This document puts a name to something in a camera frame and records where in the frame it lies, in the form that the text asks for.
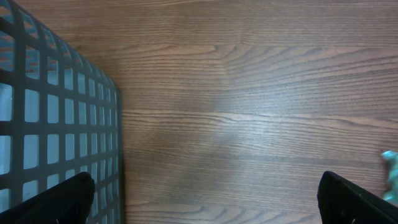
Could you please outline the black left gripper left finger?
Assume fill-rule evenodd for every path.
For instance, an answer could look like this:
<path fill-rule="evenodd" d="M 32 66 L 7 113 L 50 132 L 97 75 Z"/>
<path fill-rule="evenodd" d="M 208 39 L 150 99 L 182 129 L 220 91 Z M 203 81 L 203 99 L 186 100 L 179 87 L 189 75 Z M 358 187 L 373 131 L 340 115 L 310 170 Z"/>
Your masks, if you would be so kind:
<path fill-rule="evenodd" d="M 81 172 L 1 213 L 1 224 L 85 223 L 95 194 L 95 182 Z"/>

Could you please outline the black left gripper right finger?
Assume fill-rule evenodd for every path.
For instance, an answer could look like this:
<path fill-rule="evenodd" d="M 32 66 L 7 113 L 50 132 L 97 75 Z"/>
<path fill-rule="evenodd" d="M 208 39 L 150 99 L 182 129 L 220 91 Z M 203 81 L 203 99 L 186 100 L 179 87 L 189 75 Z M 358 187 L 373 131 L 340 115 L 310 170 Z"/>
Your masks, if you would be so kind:
<path fill-rule="evenodd" d="M 326 171 L 318 186 L 323 224 L 397 224 L 397 207 L 338 174 Z"/>

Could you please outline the teal wet wipes pack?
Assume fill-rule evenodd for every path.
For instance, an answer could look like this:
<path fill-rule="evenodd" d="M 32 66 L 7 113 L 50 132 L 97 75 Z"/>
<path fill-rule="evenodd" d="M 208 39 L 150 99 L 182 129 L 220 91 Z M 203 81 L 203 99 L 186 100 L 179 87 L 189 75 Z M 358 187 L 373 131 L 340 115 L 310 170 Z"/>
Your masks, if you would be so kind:
<path fill-rule="evenodd" d="M 397 152 L 386 151 L 381 157 L 387 162 L 389 190 L 384 194 L 383 199 L 397 206 Z"/>

